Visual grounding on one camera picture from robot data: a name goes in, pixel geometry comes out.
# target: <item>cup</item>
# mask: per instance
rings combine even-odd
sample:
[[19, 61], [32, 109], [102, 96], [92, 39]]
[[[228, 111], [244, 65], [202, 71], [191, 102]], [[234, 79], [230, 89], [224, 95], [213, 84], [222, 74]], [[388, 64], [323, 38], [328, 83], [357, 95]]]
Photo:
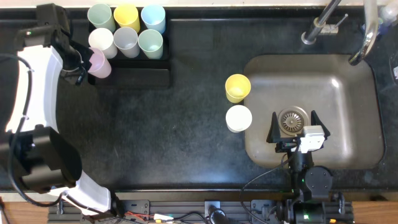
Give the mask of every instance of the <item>cup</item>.
[[118, 54], [118, 49], [113, 43], [113, 34], [108, 29], [95, 29], [88, 36], [88, 43], [91, 47], [100, 49], [107, 59], [114, 58]]
[[96, 28], [105, 28], [114, 32], [116, 26], [112, 17], [112, 10], [108, 5], [95, 4], [87, 12], [88, 20]]
[[156, 30], [142, 31], [138, 45], [149, 59], [160, 59], [163, 55], [163, 37]]
[[138, 34], [130, 27], [122, 27], [113, 35], [114, 44], [128, 58], [139, 55]]
[[234, 133], [238, 133], [250, 127], [252, 115], [249, 108], [242, 105], [235, 105], [227, 111], [225, 120], [228, 129]]
[[166, 30], [166, 12], [160, 5], [145, 6], [141, 11], [141, 19], [148, 29], [154, 29], [161, 34]]
[[231, 75], [225, 82], [226, 97], [231, 103], [239, 103], [250, 93], [251, 85], [241, 74]]
[[94, 53], [90, 58], [91, 67], [88, 70], [88, 73], [98, 78], [108, 77], [112, 72], [112, 68], [104, 53], [94, 47], [90, 47], [90, 49], [93, 50]]
[[130, 27], [137, 33], [139, 32], [140, 26], [138, 10], [133, 4], [123, 4], [118, 6], [114, 10], [113, 17], [120, 27]]

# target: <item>white wall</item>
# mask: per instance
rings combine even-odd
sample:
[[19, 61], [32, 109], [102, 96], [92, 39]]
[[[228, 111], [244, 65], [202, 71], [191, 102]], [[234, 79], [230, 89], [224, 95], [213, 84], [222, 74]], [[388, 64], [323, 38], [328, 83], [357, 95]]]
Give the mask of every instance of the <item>white wall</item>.
[[[90, 7], [96, 3], [117, 6], [133, 3], [136, 6], [161, 4], [163, 6], [324, 6], [330, 0], [0, 0], [0, 7], [34, 7], [38, 4], [55, 3], [63, 7]], [[391, 0], [377, 0], [385, 5]], [[342, 0], [340, 6], [363, 5], [362, 0]]]

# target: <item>drain strainer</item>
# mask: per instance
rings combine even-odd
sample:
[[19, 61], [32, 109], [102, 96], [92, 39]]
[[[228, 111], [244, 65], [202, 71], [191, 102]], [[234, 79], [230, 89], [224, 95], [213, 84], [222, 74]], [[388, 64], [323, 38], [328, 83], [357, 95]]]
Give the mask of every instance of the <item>drain strainer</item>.
[[292, 136], [298, 134], [304, 126], [309, 124], [307, 113], [298, 106], [291, 106], [282, 110], [279, 113], [278, 120], [280, 129]]

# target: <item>sink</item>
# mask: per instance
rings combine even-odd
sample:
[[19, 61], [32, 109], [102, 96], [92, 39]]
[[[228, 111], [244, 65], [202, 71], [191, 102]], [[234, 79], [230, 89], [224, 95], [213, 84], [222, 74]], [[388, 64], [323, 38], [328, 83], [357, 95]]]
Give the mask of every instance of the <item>sink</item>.
[[249, 157], [274, 167], [282, 154], [266, 142], [272, 113], [282, 137], [309, 125], [312, 110], [331, 132], [324, 148], [312, 152], [316, 165], [331, 169], [368, 169], [384, 155], [384, 139], [371, 68], [348, 63], [349, 55], [262, 55], [246, 65], [251, 92], [244, 105], [253, 122], [245, 132]]

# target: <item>wooden floor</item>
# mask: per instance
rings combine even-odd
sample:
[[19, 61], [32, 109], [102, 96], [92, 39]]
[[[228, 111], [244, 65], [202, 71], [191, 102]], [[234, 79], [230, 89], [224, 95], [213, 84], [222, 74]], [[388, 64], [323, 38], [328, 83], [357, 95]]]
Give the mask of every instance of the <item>wooden floor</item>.
[[[47, 208], [33, 206], [27, 202], [5, 203], [6, 214], [11, 224], [47, 223]], [[398, 202], [353, 202], [355, 224], [398, 223]]]

